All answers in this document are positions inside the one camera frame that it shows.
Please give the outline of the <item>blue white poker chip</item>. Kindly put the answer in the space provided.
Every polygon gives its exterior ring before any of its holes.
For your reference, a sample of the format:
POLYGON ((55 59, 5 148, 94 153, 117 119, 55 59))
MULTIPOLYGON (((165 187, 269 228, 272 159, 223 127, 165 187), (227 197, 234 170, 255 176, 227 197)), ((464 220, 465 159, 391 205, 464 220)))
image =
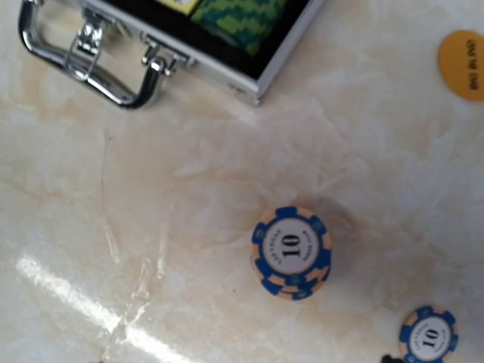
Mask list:
POLYGON ((440 306, 414 310, 399 332, 399 350, 404 362, 443 363, 459 341, 455 316, 440 306))

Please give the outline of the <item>green chip stack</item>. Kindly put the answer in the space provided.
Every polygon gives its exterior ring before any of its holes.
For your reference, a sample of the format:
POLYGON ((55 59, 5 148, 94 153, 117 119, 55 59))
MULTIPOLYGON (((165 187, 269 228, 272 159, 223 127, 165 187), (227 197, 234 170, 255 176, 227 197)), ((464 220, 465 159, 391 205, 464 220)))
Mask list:
POLYGON ((287 5, 287 1, 279 0, 202 1, 191 20, 229 45, 255 56, 287 5))

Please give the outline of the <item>aluminium poker case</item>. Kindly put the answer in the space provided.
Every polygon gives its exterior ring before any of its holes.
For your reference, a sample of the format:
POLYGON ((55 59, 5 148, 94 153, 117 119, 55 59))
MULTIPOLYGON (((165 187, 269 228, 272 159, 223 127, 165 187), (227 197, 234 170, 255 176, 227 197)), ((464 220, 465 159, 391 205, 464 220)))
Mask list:
POLYGON ((116 106, 136 110, 154 96, 178 65, 208 72, 239 98, 259 104, 321 8, 320 1, 287 1, 283 17, 255 56, 229 45, 191 20, 202 1, 72 1, 83 24, 68 48, 39 34, 41 1, 23 1, 18 34, 33 56, 82 83, 116 106), (146 50, 139 90, 105 70, 99 60, 110 34, 139 39, 146 50))

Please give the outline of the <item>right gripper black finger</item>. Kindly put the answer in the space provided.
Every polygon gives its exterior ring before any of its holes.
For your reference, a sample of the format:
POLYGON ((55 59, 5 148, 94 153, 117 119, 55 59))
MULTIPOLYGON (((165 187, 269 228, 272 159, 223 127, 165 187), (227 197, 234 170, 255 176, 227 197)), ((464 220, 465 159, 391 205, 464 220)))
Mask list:
POLYGON ((380 363, 401 363, 401 359, 386 354, 380 359, 380 363))

